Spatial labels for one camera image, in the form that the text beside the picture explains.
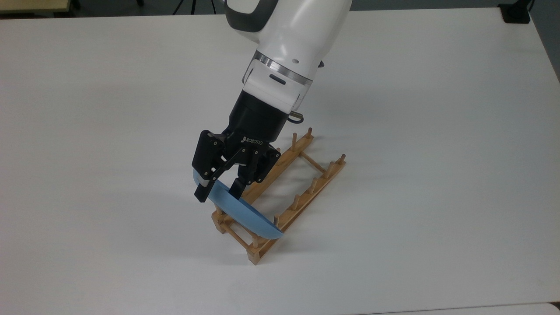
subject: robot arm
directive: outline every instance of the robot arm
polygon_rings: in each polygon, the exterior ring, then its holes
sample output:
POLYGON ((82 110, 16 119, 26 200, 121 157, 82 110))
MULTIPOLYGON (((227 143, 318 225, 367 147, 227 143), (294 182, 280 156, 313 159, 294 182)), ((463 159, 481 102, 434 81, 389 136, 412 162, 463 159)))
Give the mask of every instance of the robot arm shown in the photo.
POLYGON ((351 0, 225 1, 228 23, 258 43, 244 87, 220 134, 200 134, 193 159, 195 196, 204 202, 220 175, 238 164, 230 194, 261 182, 279 158, 270 145, 311 86, 321 59, 338 35, 351 0))

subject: small black slot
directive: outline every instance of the small black slot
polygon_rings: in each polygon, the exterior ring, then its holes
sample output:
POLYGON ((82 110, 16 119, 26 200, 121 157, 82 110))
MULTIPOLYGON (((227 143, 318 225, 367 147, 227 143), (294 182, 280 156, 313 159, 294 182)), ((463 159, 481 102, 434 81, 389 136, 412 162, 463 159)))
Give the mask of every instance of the small black slot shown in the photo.
POLYGON ((270 77, 272 80, 275 80, 276 82, 278 82, 278 83, 280 83, 280 84, 286 85, 286 82, 285 82, 284 80, 282 80, 281 78, 279 78, 279 77, 277 77, 277 76, 275 76, 275 75, 270 75, 269 77, 270 77))

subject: white table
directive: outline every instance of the white table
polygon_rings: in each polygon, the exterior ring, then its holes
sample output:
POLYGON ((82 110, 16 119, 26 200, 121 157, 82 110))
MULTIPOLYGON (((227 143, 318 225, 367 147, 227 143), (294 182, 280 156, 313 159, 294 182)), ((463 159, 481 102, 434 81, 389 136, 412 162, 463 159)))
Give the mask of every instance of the white table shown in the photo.
POLYGON ((522 304, 494 307, 439 309, 404 313, 381 313, 391 315, 559 315, 558 308, 551 304, 522 304))
POLYGON ((0 43, 3 315, 560 300, 560 85, 533 24, 350 12, 276 142, 311 126, 308 153, 348 164, 258 266, 193 196, 255 49, 223 16, 2 20, 0 43))

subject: floor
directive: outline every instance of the floor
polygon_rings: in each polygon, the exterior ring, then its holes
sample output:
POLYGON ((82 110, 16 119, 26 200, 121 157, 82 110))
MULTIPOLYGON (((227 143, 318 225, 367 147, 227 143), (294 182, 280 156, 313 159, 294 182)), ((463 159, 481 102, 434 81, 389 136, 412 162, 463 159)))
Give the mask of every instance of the floor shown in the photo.
MULTIPOLYGON (((81 9, 74 10, 74 13, 77 17, 170 15, 179 1, 144 0, 144 6, 140 7, 136 0, 80 0, 81 9)), ((223 14, 222 0, 213 1, 216 13, 223 14)), ((514 0, 353 0, 351 10, 496 7, 502 2, 513 3, 514 0)), ((177 14, 190 14, 192 4, 193 0, 184 0, 177 14)), ((195 0, 195 4, 195 14, 213 14, 211 0, 195 0)), ((560 1, 535 0, 531 16, 556 75, 560 78, 560 1)))

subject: metal ring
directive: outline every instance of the metal ring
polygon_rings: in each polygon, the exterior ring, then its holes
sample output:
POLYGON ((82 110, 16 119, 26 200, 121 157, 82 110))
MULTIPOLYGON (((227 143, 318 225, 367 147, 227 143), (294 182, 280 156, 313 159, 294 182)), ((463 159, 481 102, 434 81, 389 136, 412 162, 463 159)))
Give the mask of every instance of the metal ring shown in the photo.
POLYGON ((302 85, 311 85, 313 80, 309 80, 308 78, 297 74, 294 71, 284 67, 283 65, 279 64, 278 62, 268 58, 267 56, 261 54, 258 50, 255 52, 253 59, 257 59, 258 61, 262 62, 265 66, 269 67, 270 69, 280 73, 283 76, 286 76, 299 84, 302 85))

